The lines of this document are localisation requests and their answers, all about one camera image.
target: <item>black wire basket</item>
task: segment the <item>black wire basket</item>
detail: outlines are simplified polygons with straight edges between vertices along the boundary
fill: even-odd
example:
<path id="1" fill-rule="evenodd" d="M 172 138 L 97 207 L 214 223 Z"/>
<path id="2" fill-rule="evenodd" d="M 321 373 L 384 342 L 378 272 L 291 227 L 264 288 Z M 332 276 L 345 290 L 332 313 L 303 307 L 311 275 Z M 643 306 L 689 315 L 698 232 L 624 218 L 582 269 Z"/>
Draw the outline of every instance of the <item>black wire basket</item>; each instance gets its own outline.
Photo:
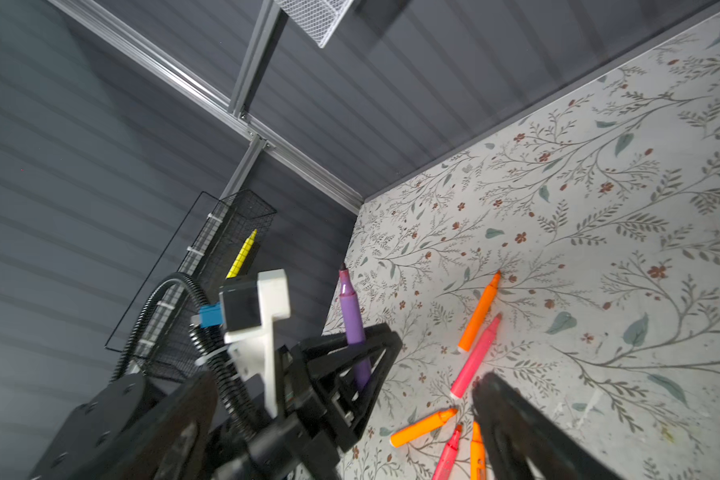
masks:
<path id="1" fill-rule="evenodd" d="M 124 339 L 144 301 L 160 280 L 172 272 L 191 274 L 206 292 L 211 304 L 218 302 L 219 287 L 243 242 L 256 230 L 253 247 L 240 274 L 250 268 L 275 214 L 272 206 L 250 190 L 240 190 L 222 200 L 206 192 L 201 193 L 115 326 L 105 347 L 116 352 L 122 350 Z M 197 308 L 181 289 L 172 287 L 166 292 L 134 353 L 134 361 L 145 374 L 181 383 L 200 370 L 195 366 L 199 353 L 189 336 L 190 320 L 196 314 Z"/>

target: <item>red marker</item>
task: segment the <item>red marker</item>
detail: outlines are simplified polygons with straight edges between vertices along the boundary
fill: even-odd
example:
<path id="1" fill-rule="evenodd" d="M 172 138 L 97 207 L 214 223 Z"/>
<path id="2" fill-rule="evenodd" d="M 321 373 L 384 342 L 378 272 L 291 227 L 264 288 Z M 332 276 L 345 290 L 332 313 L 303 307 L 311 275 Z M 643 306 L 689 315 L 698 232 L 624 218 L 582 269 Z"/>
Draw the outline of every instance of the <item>red marker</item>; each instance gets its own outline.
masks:
<path id="1" fill-rule="evenodd" d="M 496 330 L 499 328 L 499 323 L 501 323 L 500 313 L 496 315 L 494 321 L 491 322 L 488 328 L 483 331 L 483 334 L 480 335 L 478 344 L 475 346 L 474 350 L 472 350 L 467 362 L 461 368 L 458 377 L 456 377 L 456 381 L 451 387 L 451 398 L 454 400 L 459 400 L 463 397 L 467 388 L 469 388 L 469 384 L 472 383 L 474 374 L 478 372 L 478 368 L 483 362 L 485 354 L 488 353 L 488 349 L 493 344 L 494 340 L 496 340 Z"/>
<path id="2" fill-rule="evenodd" d="M 440 456 L 440 462 L 434 470 L 432 480 L 448 480 L 451 476 L 451 470 L 453 470 L 454 464 L 456 463 L 456 456 L 458 455 L 458 441 L 461 438 L 461 425 L 456 425 L 456 430 L 445 444 L 443 448 L 443 454 Z"/>

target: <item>white mesh basket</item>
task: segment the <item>white mesh basket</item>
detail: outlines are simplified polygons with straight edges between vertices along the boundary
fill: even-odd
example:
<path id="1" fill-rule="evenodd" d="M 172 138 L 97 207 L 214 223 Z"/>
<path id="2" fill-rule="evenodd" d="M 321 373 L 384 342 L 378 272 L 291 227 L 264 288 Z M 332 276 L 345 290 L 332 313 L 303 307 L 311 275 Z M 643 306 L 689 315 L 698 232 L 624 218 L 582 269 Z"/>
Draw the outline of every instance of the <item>white mesh basket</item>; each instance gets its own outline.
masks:
<path id="1" fill-rule="evenodd" d="M 275 0 L 320 48 L 336 30 L 352 0 Z"/>

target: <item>marker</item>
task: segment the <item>marker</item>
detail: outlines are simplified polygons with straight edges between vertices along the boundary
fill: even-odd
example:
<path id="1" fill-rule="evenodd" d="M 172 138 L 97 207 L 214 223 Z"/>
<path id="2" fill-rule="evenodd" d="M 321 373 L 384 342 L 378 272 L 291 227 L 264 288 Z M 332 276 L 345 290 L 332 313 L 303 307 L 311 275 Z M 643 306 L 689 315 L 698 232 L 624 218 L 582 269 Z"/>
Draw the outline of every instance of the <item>marker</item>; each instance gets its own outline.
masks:
<path id="1" fill-rule="evenodd" d="M 242 264 L 246 262 L 246 258 L 248 257 L 248 253 L 251 251 L 251 247 L 253 246 L 253 239 L 256 238 L 256 232 L 258 229 L 255 229 L 251 234 L 246 238 L 246 241 L 242 242 L 242 246 L 240 247 L 240 252 L 237 253 L 237 256 L 235 257 L 235 261 L 232 262 L 232 267 L 230 268 L 230 272 L 226 274 L 227 278 L 234 278 L 237 276 L 237 274 L 240 273 L 240 269 L 242 268 Z"/>
<path id="2" fill-rule="evenodd" d="M 472 442 L 469 444 L 470 480 L 485 480 L 485 446 L 480 425 L 472 422 Z"/>
<path id="3" fill-rule="evenodd" d="M 355 287 L 352 286 L 352 281 L 349 279 L 349 270 L 347 270 L 347 265 L 344 263 L 342 263 L 342 268 L 338 271 L 338 284 L 338 300 L 342 305 L 347 343 L 349 345 L 365 343 L 365 330 L 362 328 L 358 294 L 355 292 Z M 368 379 L 371 378 L 371 360 L 365 359 L 352 369 L 355 371 L 355 383 L 358 391 L 361 391 L 365 388 L 365 384 L 368 383 Z"/>
<path id="4" fill-rule="evenodd" d="M 443 448 L 443 454 L 440 456 L 440 462 L 434 470 L 432 480 L 448 480 L 451 476 L 451 470 L 456 463 L 456 456 L 458 455 L 458 441 L 461 438 L 461 425 L 456 425 L 456 430 L 445 444 Z"/>
<path id="5" fill-rule="evenodd" d="M 483 362 L 485 354 L 488 353 L 490 345 L 493 344 L 494 340 L 496 340 L 496 330 L 499 328 L 499 323 L 501 323 L 500 313 L 496 315 L 494 321 L 491 322 L 488 328 L 483 331 L 483 334 L 480 335 L 478 344 L 474 346 L 474 350 L 470 353 L 467 362 L 461 368 L 458 377 L 456 377 L 456 381 L 451 387 L 451 398 L 454 400 L 459 400 L 463 397 L 464 392 L 466 392 L 469 387 L 469 384 L 472 383 L 474 374 L 478 372 L 478 368 Z"/>
<path id="6" fill-rule="evenodd" d="M 408 442 L 412 442 L 422 435 L 426 435 L 436 428 L 440 428 L 458 413 L 457 408 L 449 408 L 441 412 L 435 412 L 423 420 L 419 420 L 411 426 L 405 427 L 400 432 L 395 433 L 389 438 L 389 442 L 393 447 L 400 447 Z"/>
<path id="7" fill-rule="evenodd" d="M 485 320 L 485 316 L 488 314 L 490 304 L 494 302 L 494 298 L 498 292 L 500 278 L 501 272 L 496 272 L 494 278 L 490 281 L 488 286 L 485 287 L 485 290 L 483 290 L 483 294 L 480 295 L 478 306 L 474 308 L 472 318 L 469 319 L 467 328 L 464 329 L 464 334 L 458 342 L 458 350 L 460 352 L 466 353 L 469 352 L 470 348 L 472 348 L 472 343 L 474 342 L 475 337 L 478 336 L 478 331 L 480 331 L 480 327 L 483 325 L 483 320 Z"/>

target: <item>red flower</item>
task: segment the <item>red flower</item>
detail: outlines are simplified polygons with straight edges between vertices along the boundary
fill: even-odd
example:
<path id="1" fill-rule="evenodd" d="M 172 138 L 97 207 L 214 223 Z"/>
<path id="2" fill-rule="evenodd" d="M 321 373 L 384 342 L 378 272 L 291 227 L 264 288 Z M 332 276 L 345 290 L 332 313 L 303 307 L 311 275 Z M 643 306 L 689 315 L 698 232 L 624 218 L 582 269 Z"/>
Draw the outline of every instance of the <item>red flower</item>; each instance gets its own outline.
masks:
<path id="1" fill-rule="evenodd" d="M 648 274 L 651 278 L 666 278 L 666 267 L 664 265 L 662 266 L 652 266 L 648 269 Z"/>

